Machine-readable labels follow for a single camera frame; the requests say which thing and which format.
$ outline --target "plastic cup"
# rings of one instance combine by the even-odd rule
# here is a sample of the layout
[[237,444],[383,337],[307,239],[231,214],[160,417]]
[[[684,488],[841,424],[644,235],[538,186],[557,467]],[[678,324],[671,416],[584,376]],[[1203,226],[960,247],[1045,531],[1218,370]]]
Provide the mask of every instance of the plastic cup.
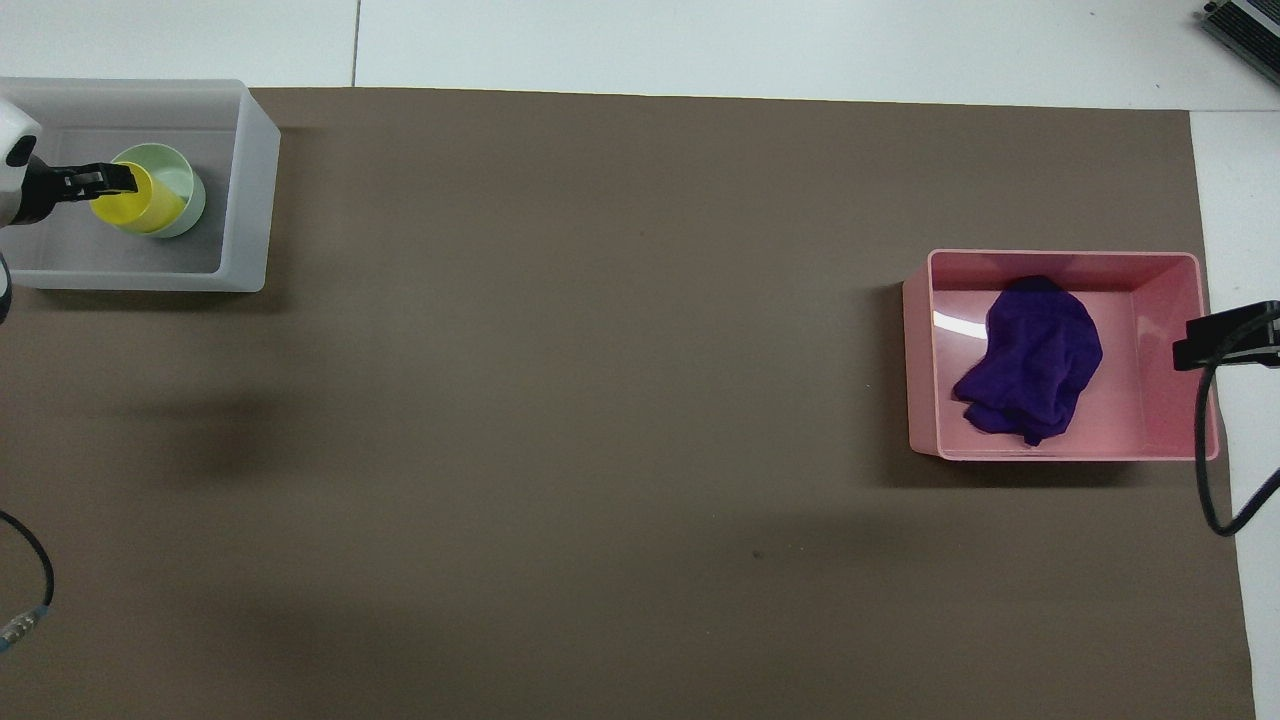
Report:
[[129,168],[138,191],[91,200],[93,214],[104,223],[136,233],[154,232],[173,224],[187,202],[142,165],[129,161],[120,164]]

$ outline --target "pink plastic bin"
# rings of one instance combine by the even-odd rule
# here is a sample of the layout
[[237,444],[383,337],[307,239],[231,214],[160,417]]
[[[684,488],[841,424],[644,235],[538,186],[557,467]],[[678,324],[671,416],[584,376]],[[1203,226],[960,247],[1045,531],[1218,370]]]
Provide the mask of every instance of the pink plastic bin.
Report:
[[[987,351],[996,296],[1027,275],[1078,297],[1103,352],[1066,433],[1038,447],[974,428],[951,392]],[[1174,370],[1170,346],[1201,315],[1199,261],[1185,252],[934,250],[902,284],[911,448],[947,460],[1193,460],[1199,373]],[[1211,405],[1210,457],[1213,418]]]

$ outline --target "crumpled cloth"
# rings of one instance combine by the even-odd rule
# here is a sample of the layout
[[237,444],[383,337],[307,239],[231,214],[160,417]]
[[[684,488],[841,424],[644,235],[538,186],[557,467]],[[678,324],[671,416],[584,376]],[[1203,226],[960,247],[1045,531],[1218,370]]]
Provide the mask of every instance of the crumpled cloth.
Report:
[[1088,310],[1042,277],[1015,281],[987,313],[987,355],[955,386],[964,416],[1027,445],[1066,432],[1080,392],[1102,363]]

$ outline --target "brown table mat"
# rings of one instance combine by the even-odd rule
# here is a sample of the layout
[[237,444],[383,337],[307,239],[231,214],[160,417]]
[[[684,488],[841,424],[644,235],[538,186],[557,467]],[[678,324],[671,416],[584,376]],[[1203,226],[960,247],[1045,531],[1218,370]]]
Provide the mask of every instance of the brown table mat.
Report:
[[1190,465],[906,445],[899,283],[1202,254],[1187,114],[255,95],[266,290],[0,328],[4,717],[1252,717]]

